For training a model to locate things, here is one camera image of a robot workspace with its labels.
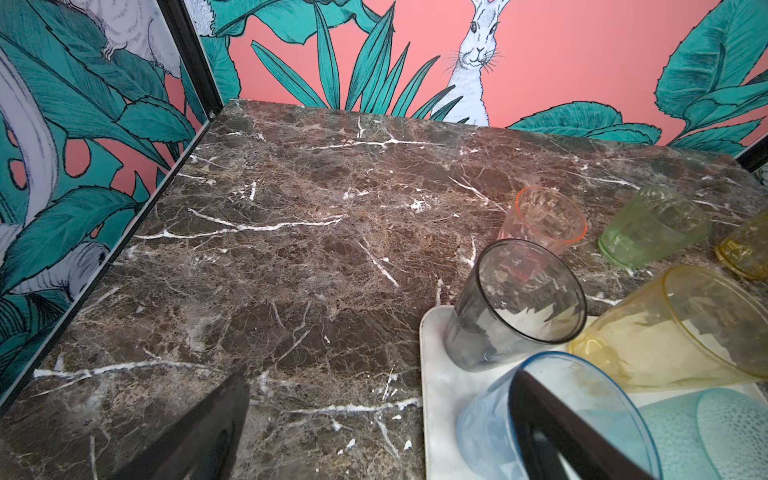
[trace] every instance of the marble countertop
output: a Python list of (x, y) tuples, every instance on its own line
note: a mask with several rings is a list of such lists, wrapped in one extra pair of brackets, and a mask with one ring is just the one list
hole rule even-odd
[[(597, 238), (646, 184), (714, 233), (621, 269)], [(768, 203), (725, 156), (234, 102), (0, 419), (3, 478), (106, 478), (238, 369), (233, 478), (423, 478), (419, 321), (528, 185), (586, 213), (562, 258), (591, 315), (675, 263), (735, 279), (713, 245)]]

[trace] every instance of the wall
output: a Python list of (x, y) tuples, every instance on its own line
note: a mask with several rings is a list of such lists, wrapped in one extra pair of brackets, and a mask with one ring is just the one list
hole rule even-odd
[[(213, 13), (204, 35), (219, 37), (206, 41), (228, 45), (229, 54), (225, 61), (222, 48), (215, 50), (214, 74), (231, 94), (241, 88), (242, 98), (349, 107), (364, 49), (358, 73), (365, 64), (379, 81), (362, 90), (363, 107), (357, 101), (355, 110), (427, 116), (429, 108), (420, 107), (456, 84), (433, 104), (433, 117), (461, 95), (444, 120), (731, 154), (768, 131), (759, 122), (768, 114), (765, 0), (402, 0), (389, 33), (376, 21), (389, 20), (391, 0), (336, 0), (317, 4), (327, 35), (322, 26), (315, 35), (315, 7), (300, 0), (188, 3)], [(400, 69), (406, 45), (399, 82), (386, 84), (385, 67)], [(457, 57), (477, 58), (477, 48), (488, 63), (464, 63), (452, 80)], [(495, 54), (485, 56), (489, 51)], [(412, 76), (437, 56), (409, 106), (397, 105)], [(357, 77), (360, 91), (366, 77)], [(379, 92), (377, 103), (371, 97)]]
[(5, 2), (0, 113), (1, 406), (205, 119), (155, 0)]

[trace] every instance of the pink background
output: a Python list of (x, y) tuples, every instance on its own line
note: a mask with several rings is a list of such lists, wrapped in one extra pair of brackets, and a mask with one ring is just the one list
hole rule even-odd
[[(684, 121), (656, 104), (654, 91), (678, 44), (718, 4), (718, 0), (511, 0), (496, 32), (498, 67), (483, 73), (491, 125), (507, 127), (521, 118), (570, 101), (597, 101), (622, 113), (625, 122), (662, 129), (660, 144), (671, 141)], [(391, 0), (368, 0), (383, 14)], [(410, 41), (395, 99), (416, 70), (441, 55), (422, 84), (409, 114), (442, 90), (451, 75), (449, 57), (464, 39), (474, 7), (471, 0), (407, 0), (395, 7), (392, 63)], [(366, 33), (354, 22), (331, 30), (341, 78), (342, 104), (357, 53)], [(265, 69), (251, 48), (256, 40), (283, 59), (324, 98), (317, 70), (316, 37), (305, 45), (281, 41), (256, 17), (242, 37), (232, 38), (230, 55), (242, 98), (296, 104), (297, 100)], [(768, 68), (764, 55), (754, 75)], [(763, 118), (768, 107), (732, 121)], [(768, 131), (768, 121), (744, 140), (749, 145)]]

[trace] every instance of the transparent cup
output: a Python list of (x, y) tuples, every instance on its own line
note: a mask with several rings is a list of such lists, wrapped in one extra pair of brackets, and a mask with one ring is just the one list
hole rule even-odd
[(530, 373), (624, 457), (661, 478), (656, 447), (621, 388), (589, 362), (561, 352), (533, 355), (504, 374), (459, 414), (456, 441), (465, 462), (485, 480), (525, 480), (510, 398), (515, 374)]
[(768, 379), (768, 310), (735, 283), (676, 266), (568, 345), (627, 392)]
[(661, 260), (706, 238), (709, 215), (666, 187), (641, 188), (600, 235), (603, 256), (625, 268)]
[(587, 233), (587, 218), (571, 199), (546, 187), (520, 190), (498, 232), (498, 240), (519, 238), (562, 255)]
[(749, 280), (768, 280), (768, 210), (744, 222), (715, 247), (728, 268)]
[(768, 409), (729, 389), (709, 389), (640, 408), (665, 480), (768, 475)]
[(587, 319), (576, 277), (525, 240), (498, 240), (469, 273), (443, 343), (459, 367), (478, 372), (575, 338)]

